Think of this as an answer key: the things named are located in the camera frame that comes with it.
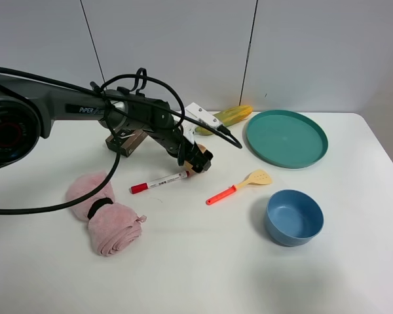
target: black hair tie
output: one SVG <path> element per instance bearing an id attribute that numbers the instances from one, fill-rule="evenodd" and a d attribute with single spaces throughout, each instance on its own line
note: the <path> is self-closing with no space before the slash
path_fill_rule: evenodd
<path id="1" fill-rule="evenodd" d="M 96 211 L 104 205 L 113 204 L 113 201 L 110 198 L 101 198 L 93 203 L 92 207 L 87 214 L 87 218 L 92 219 Z"/>

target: robotic arm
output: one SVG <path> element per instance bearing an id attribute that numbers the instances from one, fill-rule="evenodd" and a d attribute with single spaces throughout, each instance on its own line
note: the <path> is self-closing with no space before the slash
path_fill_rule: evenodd
<path id="1" fill-rule="evenodd" d="M 176 122 L 165 110 L 170 109 L 167 102 L 134 95 L 125 88 L 105 94 L 109 99 L 122 99 L 111 101 L 116 110 L 110 111 L 107 120 L 105 101 L 98 94 L 0 74 L 0 168 L 26 156 L 39 137 L 48 138 L 55 120 L 96 120 L 105 128 L 108 121 L 113 129 L 141 129 L 177 158 L 179 165 L 188 161 L 197 173 L 211 166 L 209 151 L 201 152 L 180 128 L 172 129 Z"/>

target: orange handle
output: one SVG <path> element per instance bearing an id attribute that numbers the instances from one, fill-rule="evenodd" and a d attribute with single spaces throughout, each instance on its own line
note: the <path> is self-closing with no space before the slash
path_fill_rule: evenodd
<path id="1" fill-rule="evenodd" d="M 231 188 L 226 189 L 226 191 L 223 191 L 222 193 L 217 194 L 216 196 L 213 196 L 212 198 L 208 199 L 206 204 L 207 205 L 212 205 L 212 204 L 218 202 L 219 200 L 222 200 L 223 198 L 226 198 L 230 194 L 233 194 L 236 191 L 237 191 L 237 189 L 233 185 Z"/>

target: blue bowl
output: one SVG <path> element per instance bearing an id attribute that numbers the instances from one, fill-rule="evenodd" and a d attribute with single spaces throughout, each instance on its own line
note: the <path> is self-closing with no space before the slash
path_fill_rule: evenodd
<path id="1" fill-rule="evenodd" d="M 289 247 L 309 242 L 323 227 L 319 205 L 308 195 L 282 190 L 268 201 L 265 228 L 271 237 Z"/>

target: white table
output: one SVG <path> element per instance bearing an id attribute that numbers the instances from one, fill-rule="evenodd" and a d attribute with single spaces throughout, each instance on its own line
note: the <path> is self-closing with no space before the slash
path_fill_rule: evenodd
<path id="1" fill-rule="evenodd" d="M 69 210 L 0 217 L 0 313 L 393 314 L 393 164 L 355 114 L 311 113 L 329 150 L 306 169 L 262 162 L 245 146 L 199 137 L 214 160 L 186 181 L 131 195 L 178 171 L 151 139 L 121 161 L 117 201 L 147 215 L 142 237 L 110 258 L 94 254 Z M 242 139 L 243 124 L 232 131 Z M 114 153 L 93 122 L 57 122 L 48 140 L 0 170 L 0 207 L 51 205 Z M 263 168 L 274 183 L 205 200 Z M 322 207 L 325 225 L 301 247 L 274 244 L 262 227 L 268 197 L 293 188 Z"/>

